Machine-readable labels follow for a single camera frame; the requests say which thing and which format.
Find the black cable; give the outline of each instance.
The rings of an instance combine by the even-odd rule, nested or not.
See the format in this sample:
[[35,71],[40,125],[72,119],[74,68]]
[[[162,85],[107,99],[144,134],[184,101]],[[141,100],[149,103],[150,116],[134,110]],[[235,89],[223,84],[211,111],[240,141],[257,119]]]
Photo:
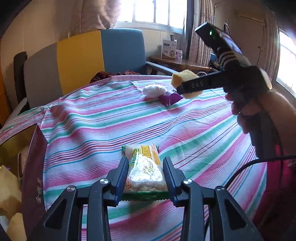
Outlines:
[[[226,189],[230,186],[230,184],[234,181],[234,179],[243,171],[245,170],[247,167],[257,164],[257,163],[262,163],[262,162],[269,162],[269,161],[284,161],[284,160],[289,160],[289,159],[295,159],[296,155],[284,155],[284,156],[276,156],[273,158],[267,158],[267,159],[255,159],[252,160],[248,163],[246,163],[245,165],[243,165],[242,167],[240,167],[233,175],[232,177],[229,179],[229,181],[226,183],[226,185],[224,186]],[[207,233],[207,229],[209,227],[209,218],[207,219],[206,223],[205,223],[205,236]]]

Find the white box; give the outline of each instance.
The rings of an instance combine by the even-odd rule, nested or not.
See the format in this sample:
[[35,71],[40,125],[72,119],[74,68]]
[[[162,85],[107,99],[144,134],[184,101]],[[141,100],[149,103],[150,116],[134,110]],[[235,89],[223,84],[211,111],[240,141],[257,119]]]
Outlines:
[[175,59],[176,58],[177,42],[163,40],[161,45],[161,58]]

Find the sofa armrest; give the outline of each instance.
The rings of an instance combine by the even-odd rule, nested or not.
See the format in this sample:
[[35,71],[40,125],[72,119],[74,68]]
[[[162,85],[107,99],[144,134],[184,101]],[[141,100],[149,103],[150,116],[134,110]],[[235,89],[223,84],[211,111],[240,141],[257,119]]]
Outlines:
[[148,61],[146,62],[146,65],[147,67],[152,69],[153,74],[157,74],[158,71],[171,76],[173,75],[173,73],[178,73],[178,71]]

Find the window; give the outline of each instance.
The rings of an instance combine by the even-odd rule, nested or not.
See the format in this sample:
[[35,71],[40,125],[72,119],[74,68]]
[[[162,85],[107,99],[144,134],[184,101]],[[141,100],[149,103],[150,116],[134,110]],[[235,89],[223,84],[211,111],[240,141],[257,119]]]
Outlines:
[[116,26],[133,23],[136,27],[182,33],[186,12],[187,0],[122,0]]
[[279,60],[279,71],[277,81],[286,87],[292,94],[296,93],[296,46],[292,39],[283,32],[279,33],[281,43],[281,54]]

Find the dark red cloth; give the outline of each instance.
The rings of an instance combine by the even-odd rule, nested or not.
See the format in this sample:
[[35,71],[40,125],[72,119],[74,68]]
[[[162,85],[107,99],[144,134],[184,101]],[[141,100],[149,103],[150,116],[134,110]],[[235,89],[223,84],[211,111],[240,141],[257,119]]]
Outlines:
[[114,73],[110,73],[110,72],[105,72],[105,71],[101,71],[99,73],[97,73],[90,81],[90,84],[91,83],[94,83],[94,82],[97,82],[99,80],[103,80],[103,79],[106,79],[106,78],[109,78],[111,76],[114,76],[114,75],[130,75],[130,74],[139,74],[139,73],[136,73],[136,72],[133,72],[131,70],[127,70],[125,71],[124,73],[117,73],[117,74],[114,74]]

